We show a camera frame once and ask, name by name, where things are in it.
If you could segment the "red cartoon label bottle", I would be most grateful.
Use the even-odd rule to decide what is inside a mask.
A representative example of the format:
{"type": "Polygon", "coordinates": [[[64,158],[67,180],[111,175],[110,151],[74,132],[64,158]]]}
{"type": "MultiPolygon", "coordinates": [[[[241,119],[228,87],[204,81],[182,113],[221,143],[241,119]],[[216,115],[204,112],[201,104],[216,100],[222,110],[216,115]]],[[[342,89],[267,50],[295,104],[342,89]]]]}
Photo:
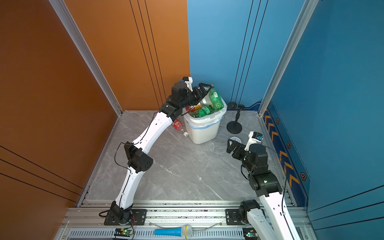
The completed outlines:
{"type": "Polygon", "coordinates": [[[176,119],[176,120],[172,123],[172,125],[173,125],[173,127],[174,127],[177,131],[181,132],[181,133],[183,134],[184,137],[188,137],[188,136],[189,136],[188,132],[186,131],[186,129],[185,129],[185,127],[184,127],[184,125],[183,125],[178,119],[176,119]]]}

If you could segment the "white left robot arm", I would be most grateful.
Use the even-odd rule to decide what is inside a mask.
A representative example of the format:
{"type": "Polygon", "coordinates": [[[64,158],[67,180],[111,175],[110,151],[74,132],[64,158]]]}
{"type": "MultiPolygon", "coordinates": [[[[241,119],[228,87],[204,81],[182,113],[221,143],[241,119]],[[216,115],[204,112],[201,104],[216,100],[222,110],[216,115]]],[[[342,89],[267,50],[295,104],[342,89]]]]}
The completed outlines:
{"type": "Polygon", "coordinates": [[[148,153],[159,138],[159,136],[168,128],[182,113],[186,107],[196,106],[209,94],[212,85],[199,83],[198,87],[189,88],[188,83],[191,79],[185,77],[182,81],[174,84],[171,95],[160,107],[159,111],[154,113],[149,126],[132,143],[120,143],[128,159],[126,178],[122,188],[112,202],[109,210],[99,213],[99,216],[105,219],[105,226],[126,226],[133,225],[134,214],[132,211],[134,196],[144,173],[153,165],[154,160],[148,156],[148,153]]]}

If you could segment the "green bottle yellow cap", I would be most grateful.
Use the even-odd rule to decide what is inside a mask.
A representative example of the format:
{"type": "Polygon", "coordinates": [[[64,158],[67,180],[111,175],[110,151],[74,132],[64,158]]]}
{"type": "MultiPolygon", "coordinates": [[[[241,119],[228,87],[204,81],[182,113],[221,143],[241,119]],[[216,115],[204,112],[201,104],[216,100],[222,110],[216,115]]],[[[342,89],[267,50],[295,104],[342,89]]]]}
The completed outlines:
{"type": "Polygon", "coordinates": [[[204,106],[192,113],[192,117],[201,118],[212,114],[214,111],[213,105],[204,106]]]}

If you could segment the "red yellow label bottle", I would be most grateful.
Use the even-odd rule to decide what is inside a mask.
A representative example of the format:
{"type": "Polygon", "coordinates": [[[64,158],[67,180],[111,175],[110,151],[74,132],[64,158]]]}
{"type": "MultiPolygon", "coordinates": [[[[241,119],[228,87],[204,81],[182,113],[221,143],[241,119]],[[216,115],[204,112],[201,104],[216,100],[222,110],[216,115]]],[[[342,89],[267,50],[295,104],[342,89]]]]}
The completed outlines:
{"type": "Polygon", "coordinates": [[[196,106],[193,106],[193,107],[186,107],[186,112],[187,113],[192,113],[192,112],[194,112],[194,111],[196,111],[196,110],[199,110],[199,109],[201,109],[202,108],[202,104],[197,104],[196,106]]]}

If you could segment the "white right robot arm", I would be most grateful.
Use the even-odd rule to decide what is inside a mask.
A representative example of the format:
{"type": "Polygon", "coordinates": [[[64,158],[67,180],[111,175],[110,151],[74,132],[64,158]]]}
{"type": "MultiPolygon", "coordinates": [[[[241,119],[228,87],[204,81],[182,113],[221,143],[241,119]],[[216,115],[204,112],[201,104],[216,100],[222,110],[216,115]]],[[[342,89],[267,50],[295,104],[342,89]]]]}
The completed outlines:
{"type": "Polygon", "coordinates": [[[266,147],[253,139],[246,145],[228,139],[227,144],[227,153],[241,161],[248,171],[250,186],[263,205],[261,207],[255,200],[241,202],[241,221],[251,225],[260,240],[299,240],[285,202],[285,191],[269,170],[266,147]]]}

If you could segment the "dark green soda bottle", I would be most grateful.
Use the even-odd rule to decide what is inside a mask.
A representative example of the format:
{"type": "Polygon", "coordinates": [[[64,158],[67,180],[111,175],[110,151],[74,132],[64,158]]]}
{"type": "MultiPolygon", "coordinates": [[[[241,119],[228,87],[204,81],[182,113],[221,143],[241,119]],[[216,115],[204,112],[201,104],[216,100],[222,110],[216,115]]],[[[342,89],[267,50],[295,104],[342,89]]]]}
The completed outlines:
{"type": "Polygon", "coordinates": [[[213,104],[213,108],[215,111],[219,111],[224,107],[222,98],[221,98],[219,92],[215,88],[212,88],[210,90],[209,98],[213,104]]]}

